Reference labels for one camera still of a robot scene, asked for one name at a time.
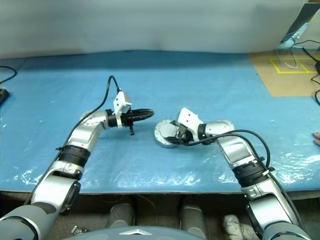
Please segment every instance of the white cloth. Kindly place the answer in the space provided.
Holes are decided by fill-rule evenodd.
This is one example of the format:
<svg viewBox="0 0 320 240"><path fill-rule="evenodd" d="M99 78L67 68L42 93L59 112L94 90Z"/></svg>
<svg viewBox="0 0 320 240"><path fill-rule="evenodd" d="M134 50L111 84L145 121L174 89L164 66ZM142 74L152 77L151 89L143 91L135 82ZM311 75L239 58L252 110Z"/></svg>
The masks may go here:
<svg viewBox="0 0 320 240"><path fill-rule="evenodd" d="M236 215L224 216L223 227L230 240L259 240L253 228L239 223Z"/></svg>

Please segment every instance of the white backdrop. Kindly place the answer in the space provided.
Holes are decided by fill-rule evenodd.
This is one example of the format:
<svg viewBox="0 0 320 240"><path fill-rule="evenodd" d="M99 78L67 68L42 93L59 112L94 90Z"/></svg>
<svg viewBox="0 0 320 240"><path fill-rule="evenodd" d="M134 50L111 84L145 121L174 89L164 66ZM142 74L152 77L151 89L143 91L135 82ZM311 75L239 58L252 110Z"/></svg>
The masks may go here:
<svg viewBox="0 0 320 240"><path fill-rule="evenodd" d="M0 0L0 57L275 49L305 0Z"/></svg>

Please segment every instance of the black cable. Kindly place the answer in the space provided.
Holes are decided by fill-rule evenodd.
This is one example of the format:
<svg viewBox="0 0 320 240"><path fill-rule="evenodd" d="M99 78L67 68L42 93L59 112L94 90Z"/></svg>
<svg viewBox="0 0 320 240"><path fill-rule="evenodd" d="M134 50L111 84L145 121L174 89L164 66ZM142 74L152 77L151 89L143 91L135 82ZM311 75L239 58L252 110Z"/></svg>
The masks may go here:
<svg viewBox="0 0 320 240"><path fill-rule="evenodd" d="M260 140L260 142L262 143L262 145L265 148L265 151L266 151L266 163L265 163L265 166L267 168L269 168L270 161L271 161L270 149L269 149L268 144L266 143L266 141L258 133L254 132L254 131L251 131L251 130L246 130L246 129L236 129L236 130L229 131L228 133L249 133L249 134L252 134L252 135L256 136Z"/></svg>
<svg viewBox="0 0 320 240"><path fill-rule="evenodd" d="M60 153L62 152L62 150L64 149L64 147L66 146L66 144L68 143L73 131L76 129L76 127L79 126L79 124L81 124L88 116L90 116L91 114L93 114L94 112L96 112L97 110L99 110L106 102L107 97L108 97L108 93L109 93L109 89L110 89L110 83L111 80L114 81L114 84L116 86L116 90L117 92L119 92L121 89L119 88L119 85L115 79L115 77L113 75L109 76L107 85L106 85L106 89L105 89L105 94L104 94L104 98L102 100L102 102L92 111L86 113L72 128L72 130L69 132L68 136L66 137L62 147L57 148L57 150L59 150L59 152L57 153L57 155L55 156L55 158L53 159L53 161L51 162L50 166L45 170L44 174L41 176L40 180L38 181L38 183L41 183L41 181L44 179L44 177L46 176L46 174L48 173L49 169L52 167L53 163L58 159L58 157L60 156ZM32 195L34 194L34 192L36 191L38 187L38 184L35 186L35 188L32 190L32 192L30 193L30 195L28 196L28 198L24 201L24 205L29 204Z"/></svg>
<svg viewBox="0 0 320 240"><path fill-rule="evenodd" d="M320 106L320 101L319 101L319 99L318 99L318 94L320 93L320 89L319 90L317 90L317 91L315 91L315 93L314 93L314 100L315 100L315 102Z"/></svg>
<svg viewBox="0 0 320 240"><path fill-rule="evenodd" d="M314 43L316 43L316 44L320 44L319 41L315 41L315 40L305 40L305 41L302 41L302 42L295 43L294 45L304 44L304 43L306 43L306 42L314 42Z"/></svg>
<svg viewBox="0 0 320 240"><path fill-rule="evenodd" d="M302 50L313 60L315 60L315 62L318 62L319 60L317 60L314 56L312 56L304 47L302 48Z"/></svg>
<svg viewBox="0 0 320 240"><path fill-rule="evenodd" d="M312 77L310 80L313 81L313 82L315 82L316 84L319 84L319 85L320 85L320 82L318 82L318 81L315 80L315 78L318 77L318 76L319 76L319 74L316 75L316 76L314 76L314 77Z"/></svg>
<svg viewBox="0 0 320 240"><path fill-rule="evenodd" d="M6 79L4 79L4 80L2 80L2 81L0 81L0 84L3 84L4 82L6 82L6 81L8 81L8 80L10 80L10 79L12 79L12 78L14 78L14 77L18 74L18 73L17 73L17 70L15 70L13 67L10 67L10 66L0 66L0 68L6 68L6 69L10 69L10 70L13 71L13 75L10 76L10 77L8 77L8 78L6 78Z"/></svg>
<svg viewBox="0 0 320 240"><path fill-rule="evenodd" d="M319 84L320 85L320 82L316 81L315 78L318 77L319 74L317 74L316 76L312 77L310 80ZM318 89L317 91L315 91L314 93L314 100L315 102L320 106L320 100L318 99L318 94L320 93L320 89Z"/></svg>
<svg viewBox="0 0 320 240"><path fill-rule="evenodd" d="M208 141L216 141L217 139L219 138L223 138L223 137L229 137L229 136L234 136L234 137L240 137L241 139L245 140L246 143L249 145L249 147L252 149L252 153L253 155L255 155L256 159L259 159L260 157L258 156L257 154L257 151L255 150L254 146L252 145L252 143L244 136L240 135L240 134L235 134L235 133L231 133L231 132L244 132L244 133L250 133L250 134L253 134L254 136L256 136L261 142L262 144L264 145L265 147L265 151L267 152L267 155L270 155L270 150L269 150L269 147L266 143L266 141L257 133L253 132L253 131L250 131L250 130L246 130L246 129L239 129L239 130L233 130L233 131L229 131L228 133L224 133L224 134L220 134L220 135L216 135L216 136L212 136L212 137L208 137L208 138L205 138L205 139L202 139L202 140L199 140L199 141L196 141L196 142L193 142L193 143L186 143L186 142L183 142L182 139L180 139L180 143L182 145L185 145L185 146L194 146L194 145L198 145L198 144L201 144L201 143L205 143L205 142L208 142ZM306 230L306 227L304 225L304 223L302 222L302 219L300 217L300 214L298 213L298 210L296 208L296 206L294 205L294 203L292 202L292 200L290 199L289 195L287 194L286 190L282 187L282 185L280 184L280 182L276 179L276 177L270 172L269 170L269 167L267 167L266 165L264 165L263 162L261 162L263 168L268 171L268 174L269 176L272 178L272 180L275 182L275 184L278 186L278 188L280 189L282 195L284 196L284 198L287 200L288 204L290 205L293 213L295 214L295 217L301 227L301 229L305 232L307 232Z"/></svg>
<svg viewBox="0 0 320 240"><path fill-rule="evenodd" d="M254 146L252 145L252 143L248 140L248 138L246 138L245 136L242 136L242 135L240 135L240 134L236 134L236 133L226 132L226 133L223 133L223 134L219 134L219 135L207 137L207 138L204 138L204 139L201 139L201 140L199 140L199 141L192 142L192 143L184 142L184 141L180 138L180 139L179 139L179 142L180 142L182 145L185 145L185 146L190 147L190 146L195 146L195 145L202 144L202 143L213 143L213 142L215 142L217 139L223 138L223 137L239 137L239 138L245 140L245 141L247 142L247 144L249 145L249 147L252 149L252 153L253 153L254 157L255 157L256 159L259 158L259 155L258 155L256 149L254 148Z"/></svg>

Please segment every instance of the wrinkled plastic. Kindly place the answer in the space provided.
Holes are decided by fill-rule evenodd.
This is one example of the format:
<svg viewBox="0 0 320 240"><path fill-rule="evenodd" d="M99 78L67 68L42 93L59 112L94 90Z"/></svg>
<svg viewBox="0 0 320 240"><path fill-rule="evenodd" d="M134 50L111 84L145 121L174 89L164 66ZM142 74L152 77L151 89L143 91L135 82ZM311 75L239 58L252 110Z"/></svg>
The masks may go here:
<svg viewBox="0 0 320 240"><path fill-rule="evenodd" d="M204 122L230 120L269 144L271 166L287 190L320 189L319 112L310 97L272 97L243 54L126 51L2 61L19 68L2 85L0 189L31 191L80 116L102 100L110 74L132 108L155 115L103 132L80 180L84 193L239 192L216 144L164 148L156 124L182 107ZM114 86L104 108L112 108ZM262 144L249 137L261 156Z"/></svg>

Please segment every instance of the round metal part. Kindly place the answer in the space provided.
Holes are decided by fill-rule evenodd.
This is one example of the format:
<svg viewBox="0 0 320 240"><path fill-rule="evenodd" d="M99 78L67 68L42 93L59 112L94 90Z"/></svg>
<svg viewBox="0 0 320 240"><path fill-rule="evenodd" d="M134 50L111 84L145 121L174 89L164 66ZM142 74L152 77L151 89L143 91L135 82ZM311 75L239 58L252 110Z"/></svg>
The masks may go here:
<svg viewBox="0 0 320 240"><path fill-rule="evenodd" d="M156 141L165 148L173 148L177 144L171 143L165 138L174 137L179 129L178 126L173 125L172 120L166 119L159 122L154 128L154 137Z"/></svg>

